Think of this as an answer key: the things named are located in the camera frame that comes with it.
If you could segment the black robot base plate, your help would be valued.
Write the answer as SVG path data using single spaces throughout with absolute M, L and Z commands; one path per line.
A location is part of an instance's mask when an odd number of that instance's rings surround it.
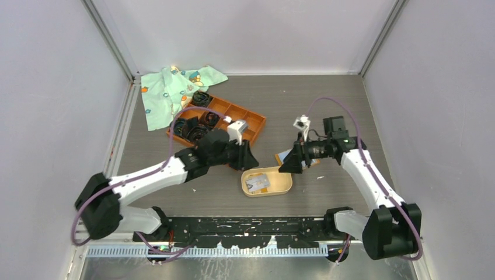
M 132 240 L 172 242 L 178 247 L 192 245 L 211 249 L 265 248 L 270 240 L 279 249 L 309 249 L 330 241 L 345 241 L 347 234 L 330 224 L 327 216 L 272 217 L 168 217 L 157 231 Z

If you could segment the silver VIP credit card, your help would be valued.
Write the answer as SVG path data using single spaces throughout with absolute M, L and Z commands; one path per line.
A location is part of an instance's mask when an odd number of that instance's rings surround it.
M 253 174 L 245 180 L 245 183 L 250 193 L 270 186 L 269 178 L 265 173 Z

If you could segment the cream oval plastic tray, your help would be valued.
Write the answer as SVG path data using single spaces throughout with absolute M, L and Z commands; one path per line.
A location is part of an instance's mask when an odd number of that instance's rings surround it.
M 286 194 L 292 188 L 292 176 L 278 170 L 279 167 L 274 166 L 243 172 L 240 179 L 242 191 L 251 198 Z

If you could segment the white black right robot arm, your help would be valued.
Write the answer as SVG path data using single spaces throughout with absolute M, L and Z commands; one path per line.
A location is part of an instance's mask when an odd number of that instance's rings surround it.
M 346 235 L 346 250 L 352 238 L 362 242 L 373 260 L 402 257 L 418 260 L 423 255 L 420 230 L 422 213 L 417 204 L 408 204 L 384 180 L 360 135 L 350 136 L 342 116 L 323 120 L 325 136 L 311 140 L 308 116 L 297 117 L 297 140 L 279 167 L 281 173 L 301 174 L 314 159 L 332 158 L 353 179 L 363 196 L 369 215 L 350 207 L 327 210 L 324 231 L 337 240 Z

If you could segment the orange leather card holder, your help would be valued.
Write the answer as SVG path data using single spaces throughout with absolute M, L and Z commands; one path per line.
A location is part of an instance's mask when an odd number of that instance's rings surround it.
M 291 149 L 287 149 L 283 152 L 275 154 L 275 159 L 276 159 L 279 166 L 283 165 L 285 158 L 289 155 L 290 152 L 291 152 Z M 318 165 L 319 163 L 320 163 L 319 159 L 312 159 L 311 160 L 311 166 Z

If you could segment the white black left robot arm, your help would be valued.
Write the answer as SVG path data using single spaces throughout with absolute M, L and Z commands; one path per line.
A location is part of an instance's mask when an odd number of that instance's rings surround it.
M 107 178 L 102 172 L 90 177 L 74 203 L 73 225 L 82 221 L 88 240 L 99 240 L 117 230 L 149 234 L 165 240 L 170 224 L 157 208 L 132 208 L 134 201 L 165 187 L 183 184 L 205 175 L 210 167 L 228 165 L 246 171 L 259 165 L 248 140 L 231 140 L 226 131 L 215 129 L 197 145 L 184 148 L 162 163 L 130 174 Z

